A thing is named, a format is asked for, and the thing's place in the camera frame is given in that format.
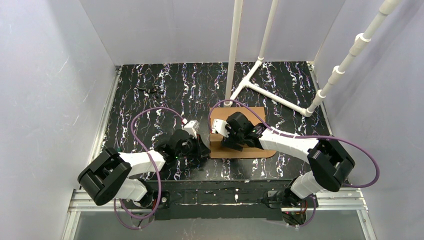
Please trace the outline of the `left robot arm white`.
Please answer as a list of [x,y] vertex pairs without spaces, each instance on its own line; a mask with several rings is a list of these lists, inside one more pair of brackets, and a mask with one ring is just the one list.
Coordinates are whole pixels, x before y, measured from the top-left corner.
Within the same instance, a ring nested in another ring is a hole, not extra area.
[[152,189],[132,176],[161,171],[180,157],[203,159],[210,153],[199,134],[192,135],[179,129],[147,152],[124,153],[105,148],[81,171],[77,181],[97,206],[113,199],[139,202]]

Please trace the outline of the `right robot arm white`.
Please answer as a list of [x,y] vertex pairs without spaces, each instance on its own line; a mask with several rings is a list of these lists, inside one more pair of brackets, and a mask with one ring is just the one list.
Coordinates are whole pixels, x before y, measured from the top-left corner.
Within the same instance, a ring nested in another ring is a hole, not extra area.
[[322,190],[338,192],[355,166],[355,161],[335,139],[297,138],[261,122],[253,124],[242,112],[226,120],[214,119],[212,132],[222,136],[225,148],[244,147],[288,154],[309,164],[310,171],[294,178],[279,194],[281,201],[298,202]]

